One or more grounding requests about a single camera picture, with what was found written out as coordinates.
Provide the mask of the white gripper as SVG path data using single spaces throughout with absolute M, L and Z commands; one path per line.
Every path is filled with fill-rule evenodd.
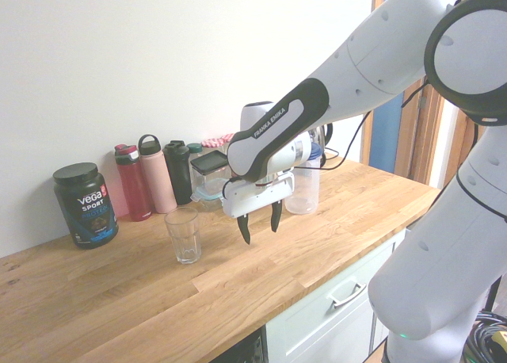
M 271 229 L 276 232 L 283 211 L 283 199 L 290 197 L 294 191 L 294 174 L 287 172 L 276 177 L 265 186 L 242 179 L 227 183 L 223 191 L 223 210 L 231 217 L 237 218 L 238 228 L 244 241 L 250 245 L 249 214 L 267 205 L 272 206 Z

